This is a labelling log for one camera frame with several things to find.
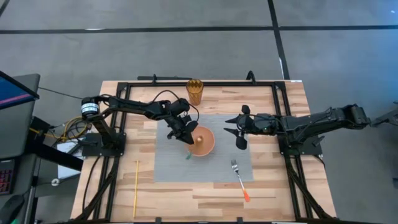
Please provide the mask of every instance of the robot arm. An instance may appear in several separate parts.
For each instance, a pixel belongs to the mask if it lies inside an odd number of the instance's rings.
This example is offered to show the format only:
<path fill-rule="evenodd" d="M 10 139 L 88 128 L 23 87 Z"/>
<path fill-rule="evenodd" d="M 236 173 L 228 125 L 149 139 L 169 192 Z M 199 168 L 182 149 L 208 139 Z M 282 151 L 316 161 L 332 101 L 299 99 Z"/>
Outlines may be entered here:
<path fill-rule="evenodd" d="M 308 116 L 275 116 L 270 114 L 250 114 L 248 106 L 242 106 L 243 114 L 226 121 L 234 123 L 237 129 L 225 128 L 236 136 L 236 146 L 246 149 L 245 134 L 279 135 L 289 147 L 299 147 L 312 136 L 340 128 L 363 129 L 370 124 L 362 107 L 347 105 L 343 108 L 329 108 L 325 112 Z"/>
<path fill-rule="evenodd" d="M 100 112 L 100 102 L 105 102 L 108 105 L 108 108 L 102 112 Z M 173 103 L 169 100 L 143 103 L 123 100 L 110 95 L 101 95 L 87 97 L 81 101 L 81 115 L 83 119 L 95 126 L 101 135 L 104 146 L 114 144 L 118 139 L 115 130 L 110 128 L 104 120 L 114 112 L 141 114 L 155 121 L 163 119 L 172 129 L 167 135 L 169 139 L 175 136 L 180 141 L 193 144 L 191 132 L 196 128 L 198 122 L 192 121 L 189 115 L 180 116 L 181 113 L 188 112 L 189 109 L 189 102 L 184 98 L 179 98 Z"/>

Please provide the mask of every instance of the wooden stick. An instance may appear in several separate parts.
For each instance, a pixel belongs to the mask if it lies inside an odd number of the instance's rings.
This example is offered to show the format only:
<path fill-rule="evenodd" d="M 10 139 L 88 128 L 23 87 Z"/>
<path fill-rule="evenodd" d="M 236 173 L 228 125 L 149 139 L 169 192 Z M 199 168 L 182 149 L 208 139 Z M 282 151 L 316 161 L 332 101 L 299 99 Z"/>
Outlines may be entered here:
<path fill-rule="evenodd" d="M 137 169 L 136 169 L 136 190 L 134 191 L 134 211 L 132 213 L 132 217 L 136 217 L 136 205 L 137 205 L 137 184 L 138 184 L 138 163 L 137 161 Z"/>

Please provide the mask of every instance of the gray fabric mat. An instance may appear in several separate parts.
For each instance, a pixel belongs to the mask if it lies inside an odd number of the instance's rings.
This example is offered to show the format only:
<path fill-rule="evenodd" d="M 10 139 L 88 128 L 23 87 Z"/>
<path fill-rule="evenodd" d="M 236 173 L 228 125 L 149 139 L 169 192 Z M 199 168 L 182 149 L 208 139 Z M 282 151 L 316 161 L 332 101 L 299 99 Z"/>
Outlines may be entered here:
<path fill-rule="evenodd" d="M 237 182 L 231 168 L 231 160 L 236 159 L 242 181 L 254 181 L 251 166 L 250 148 L 240 150 L 235 146 L 235 137 L 223 128 L 236 128 L 227 124 L 231 115 L 201 114 L 199 125 L 209 128 L 216 139 L 214 149 L 203 157 L 192 156 L 186 160 L 187 148 L 183 142 L 168 140 L 170 132 L 165 121 L 157 123 L 155 152 L 155 182 Z"/>

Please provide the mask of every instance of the wooden table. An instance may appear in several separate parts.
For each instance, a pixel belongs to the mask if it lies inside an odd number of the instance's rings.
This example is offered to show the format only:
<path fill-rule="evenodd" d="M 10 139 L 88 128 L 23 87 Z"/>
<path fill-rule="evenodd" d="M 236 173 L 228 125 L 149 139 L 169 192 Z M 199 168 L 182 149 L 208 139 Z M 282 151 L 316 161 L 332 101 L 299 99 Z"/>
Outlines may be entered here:
<path fill-rule="evenodd" d="M 309 114 L 303 83 L 285 83 L 292 114 Z M 103 82 L 101 94 L 115 95 L 117 84 L 117 81 Z M 174 91 L 179 97 L 188 98 L 185 87 L 133 87 L 130 99 L 148 102 L 158 92 L 166 89 Z M 174 101 L 175 98 L 170 93 L 164 93 L 157 100 Z M 280 93 L 279 101 L 284 111 Z M 271 88 L 267 86 L 205 87 L 202 102 L 197 108 L 201 114 L 238 114 L 243 104 L 249 105 L 251 113 L 254 114 L 275 114 Z M 254 182 L 244 183 L 251 197 L 251 201 L 247 203 L 244 201 L 239 182 L 154 182 L 156 125 L 156 121 L 143 116 L 127 115 L 127 146 L 119 165 L 112 222 L 154 222 L 155 217 L 162 217 L 165 222 L 235 221 L 236 217 L 243 217 L 245 221 L 294 220 L 285 162 L 279 154 L 275 136 L 249 136 Z M 94 160 L 95 158 L 91 157 L 84 161 L 72 218 L 81 213 L 83 193 Z M 136 160 L 140 163 L 137 210 L 136 217 L 133 218 Z M 101 158 L 94 169 L 86 205 L 97 191 L 102 161 Z M 335 216 L 323 165 L 313 156 L 302 156 L 302 161 L 309 191 L 327 213 Z M 299 189 L 297 192 L 300 211 L 305 217 L 302 194 Z M 100 218 L 104 217 L 107 192 L 103 198 L 105 199 L 101 204 Z"/>

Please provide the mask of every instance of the fork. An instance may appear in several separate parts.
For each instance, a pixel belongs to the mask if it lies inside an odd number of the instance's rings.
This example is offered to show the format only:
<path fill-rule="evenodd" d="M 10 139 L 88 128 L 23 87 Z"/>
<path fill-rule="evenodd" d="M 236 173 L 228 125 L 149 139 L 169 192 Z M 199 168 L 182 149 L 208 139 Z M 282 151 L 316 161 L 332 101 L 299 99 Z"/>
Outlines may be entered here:
<path fill-rule="evenodd" d="M 231 165 L 232 165 L 232 170 L 234 170 L 235 173 L 236 173 L 236 175 L 238 175 L 239 181 L 240 181 L 241 186 L 242 186 L 242 190 L 243 190 L 243 195 L 244 195 L 245 201 L 250 202 L 250 197 L 249 197 L 248 193 L 246 192 L 246 189 L 245 189 L 244 186 L 243 186 L 241 176 L 239 175 L 238 163 L 236 162 L 235 159 L 233 159 L 233 160 L 231 161 Z"/>

